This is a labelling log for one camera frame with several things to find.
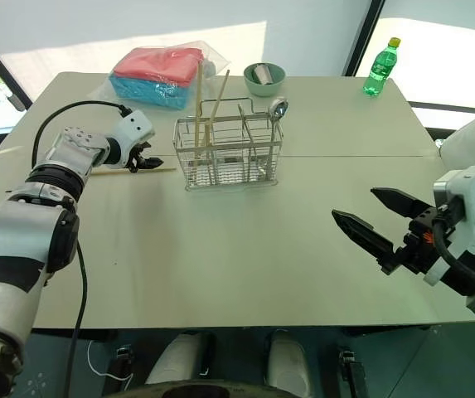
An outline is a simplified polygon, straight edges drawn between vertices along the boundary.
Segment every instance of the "plastic bottle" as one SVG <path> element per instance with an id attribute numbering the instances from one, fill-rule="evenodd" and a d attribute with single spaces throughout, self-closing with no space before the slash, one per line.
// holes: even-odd
<path id="1" fill-rule="evenodd" d="M 392 37 L 388 42 L 388 46 L 376 57 L 370 75 L 362 87 L 366 94 L 376 96 L 383 90 L 386 78 L 388 78 L 397 62 L 397 47 L 400 43 L 401 39 Z"/>

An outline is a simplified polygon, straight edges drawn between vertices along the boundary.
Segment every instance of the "white panel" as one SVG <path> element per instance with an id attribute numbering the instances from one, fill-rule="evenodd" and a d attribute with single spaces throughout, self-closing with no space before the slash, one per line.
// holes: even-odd
<path id="1" fill-rule="evenodd" d="M 475 2 L 387 0 L 357 75 L 391 36 L 402 39 L 391 76 L 407 100 L 475 107 Z"/>
<path id="2" fill-rule="evenodd" d="M 60 71 L 106 72 L 135 46 L 205 40 L 232 75 L 271 61 L 340 75 L 370 0 L 0 0 L 0 57 L 35 99 Z"/>

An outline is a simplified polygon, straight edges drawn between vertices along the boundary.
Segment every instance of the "yellow bottle cap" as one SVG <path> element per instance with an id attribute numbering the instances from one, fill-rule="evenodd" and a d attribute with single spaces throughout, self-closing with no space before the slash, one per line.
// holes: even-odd
<path id="1" fill-rule="evenodd" d="M 400 43 L 401 43 L 401 39 L 399 39 L 398 37 L 392 37 L 390 41 L 388 42 L 388 45 L 390 47 L 399 47 Z"/>

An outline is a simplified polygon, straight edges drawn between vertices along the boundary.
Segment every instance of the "metal utensil holder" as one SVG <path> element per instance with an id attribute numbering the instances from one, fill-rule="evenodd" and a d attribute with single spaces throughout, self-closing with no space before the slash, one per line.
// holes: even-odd
<path id="1" fill-rule="evenodd" d="M 250 102 L 250 113 L 215 117 L 206 129 L 209 117 L 202 107 L 215 102 L 201 102 L 198 146 L 195 140 L 194 116 L 178 119 L 173 144 L 186 178 L 186 189 L 235 184 L 275 184 L 276 166 L 283 141 L 279 120 L 268 112 L 255 112 L 251 98 L 230 98 L 221 102 Z"/>

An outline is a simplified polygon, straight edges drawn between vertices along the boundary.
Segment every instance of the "floor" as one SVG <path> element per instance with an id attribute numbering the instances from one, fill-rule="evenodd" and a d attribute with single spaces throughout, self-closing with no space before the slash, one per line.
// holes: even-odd
<path id="1" fill-rule="evenodd" d="M 273 328 L 216 328 L 212 378 L 262 383 L 264 340 Z M 475 397 L 475 323 L 430 328 L 401 328 L 352 336 L 350 329 L 289 328 L 302 343 L 317 398 L 348 397 L 337 383 L 337 347 L 349 347 L 366 371 L 369 397 Z M 178 331 L 125 330 L 108 342 L 94 342 L 91 361 L 104 371 L 115 349 L 131 344 L 135 377 L 129 388 L 143 384 L 153 363 Z M 86 362 L 88 340 L 79 340 L 71 396 L 101 396 L 104 378 Z M 60 397 L 69 339 L 33 334 L 28 341 L 25 371 L 14 397 Z"/>

